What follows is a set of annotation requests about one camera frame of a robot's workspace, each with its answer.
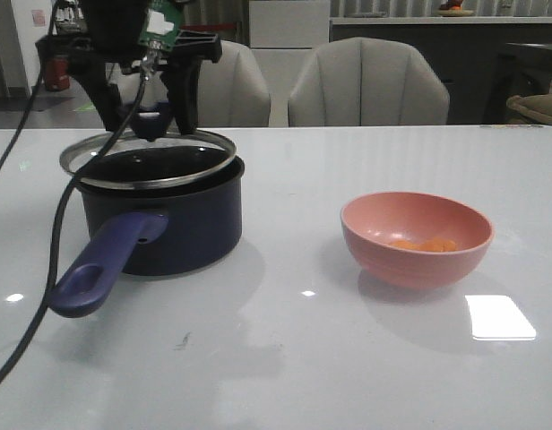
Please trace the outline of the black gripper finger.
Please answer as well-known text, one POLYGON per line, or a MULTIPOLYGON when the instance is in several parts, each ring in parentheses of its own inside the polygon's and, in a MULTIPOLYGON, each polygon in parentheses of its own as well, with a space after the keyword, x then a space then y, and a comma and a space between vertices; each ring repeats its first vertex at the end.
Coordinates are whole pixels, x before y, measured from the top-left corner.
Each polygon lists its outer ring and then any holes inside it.
POLYGON ((71 56, 69 75, 84 89, 107 131, 121 125, 121 99, 117 86, 108 81, 106 62, 98 56, 71 56))
POLYGON ((161 74, 177 129, 192 134, 198 127, 198 81, 201 59, 180 59, 168 62, 161 74))

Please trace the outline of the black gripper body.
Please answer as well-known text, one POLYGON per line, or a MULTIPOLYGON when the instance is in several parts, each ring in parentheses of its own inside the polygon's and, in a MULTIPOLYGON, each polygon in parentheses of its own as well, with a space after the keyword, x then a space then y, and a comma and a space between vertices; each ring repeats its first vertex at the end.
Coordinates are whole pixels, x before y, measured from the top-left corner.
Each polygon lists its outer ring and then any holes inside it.
POLYGON ((36 42, 38 54, 44 50, 67 57, 98 56, 106 63, 132 63, 152 50, 164 59, 200 58, 213 63, 220 60, 220 37, 215 33, 185 30, 185 15, 170 52, 139 45, 149 2, 81 1, 85 29, 69 34, 47 34, 36 42))

